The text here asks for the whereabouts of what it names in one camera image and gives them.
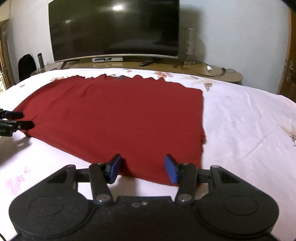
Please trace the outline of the red knit sweater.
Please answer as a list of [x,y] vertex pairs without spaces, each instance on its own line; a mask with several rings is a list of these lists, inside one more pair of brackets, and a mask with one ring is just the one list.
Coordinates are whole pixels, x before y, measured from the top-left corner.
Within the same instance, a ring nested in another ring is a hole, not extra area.
[[165,156],[201,166],[203,92],[163,78],[72,76],[33,92],[17,111],[26,135],[89,163],[121,154],[122,175],[170,184]]

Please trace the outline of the black garment on chair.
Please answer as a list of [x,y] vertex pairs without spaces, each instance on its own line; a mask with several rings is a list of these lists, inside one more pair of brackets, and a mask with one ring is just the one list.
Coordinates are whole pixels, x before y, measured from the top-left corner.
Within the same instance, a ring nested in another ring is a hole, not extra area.
[[19,81],[23,81],[36,71],[37,66],[31,54],[26,54],[18,61],[18,77]]

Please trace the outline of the white floral bed sheet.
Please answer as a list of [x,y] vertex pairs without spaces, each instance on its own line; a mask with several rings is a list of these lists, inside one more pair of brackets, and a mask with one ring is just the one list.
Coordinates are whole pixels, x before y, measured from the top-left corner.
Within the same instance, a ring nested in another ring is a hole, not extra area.
[[[280,216],[279,240],[295,240],[295,103],[263,90],[190,75],[165,75],[167,82],[200,89],[206,135],[202,167],[219,165],[270,195]],[[1,234],[16,231],[9,205],[60,168],[87,162],[22,132],[1,137]]]

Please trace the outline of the wooden tv stand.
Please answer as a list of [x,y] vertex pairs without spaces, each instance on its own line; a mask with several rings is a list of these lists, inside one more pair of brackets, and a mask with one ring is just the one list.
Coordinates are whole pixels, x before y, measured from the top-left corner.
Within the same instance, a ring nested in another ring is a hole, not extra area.
[[193,76],[201,76],[214,80],[234,83],[242,85],[243,76],[233,69],[224,69],[222,67],[212,66],[212,71],[207,70],[208,64],[197,62],[195,65],[186,65],[178,60],[162,60],[159,63],[152,63],[148,66],[140,66],[140,62],[104,62],[93,63],[88,61],[69,61],[66,63],[58,62],[45,66],[45,70],[36,70],[31,75],[44,73],[46,71],[56,69],[70,69],[70,68],[123,68],[123,69],[139,69],[139,70],[152,70],[158,73],[170,72],[179,74],[188,74]]

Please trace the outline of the silver set-top box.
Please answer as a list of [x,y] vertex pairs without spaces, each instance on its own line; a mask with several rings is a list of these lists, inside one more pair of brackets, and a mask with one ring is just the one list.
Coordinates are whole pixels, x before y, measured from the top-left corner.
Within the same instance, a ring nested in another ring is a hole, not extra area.
[[123,57],[95,57],[92,58],[93,63],[104,63],[104,62],[122,62]]

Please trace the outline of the brown wooden door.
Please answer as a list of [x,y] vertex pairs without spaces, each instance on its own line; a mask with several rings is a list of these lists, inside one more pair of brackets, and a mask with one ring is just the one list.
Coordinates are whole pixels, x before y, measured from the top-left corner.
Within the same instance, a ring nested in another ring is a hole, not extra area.
[[293,61],[293,68],[290,68],[291,70],[291,81],[290,83],[286,83],[283,80],[283,74],[282,79],[280,82],[280,85],[278,87],[277,93],[280,95],[283,95],[290,99],[291,101],[295,102],[295,54],[296,54],[296,25],[295,25],[295,12],[293,10],[290,10],[289,12],[289,18],[288,18],[288,45],[287,45],[287,55],[286,60],[292,60]]

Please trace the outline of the clear glass vase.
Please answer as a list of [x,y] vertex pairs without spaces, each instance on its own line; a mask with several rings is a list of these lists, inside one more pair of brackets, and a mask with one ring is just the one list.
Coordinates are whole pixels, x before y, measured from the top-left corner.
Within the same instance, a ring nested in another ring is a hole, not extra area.
[[186,65],[197,64],[197,38],[198,32],[196,29],[181,27],[179,35],[179,58]]

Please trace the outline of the black curved television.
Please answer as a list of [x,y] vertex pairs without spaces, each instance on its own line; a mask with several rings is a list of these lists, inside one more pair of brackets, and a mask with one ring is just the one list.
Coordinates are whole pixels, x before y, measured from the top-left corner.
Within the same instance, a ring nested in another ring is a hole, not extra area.
[[51,1],[48,14],[55,62],[179,53],[179,1]]

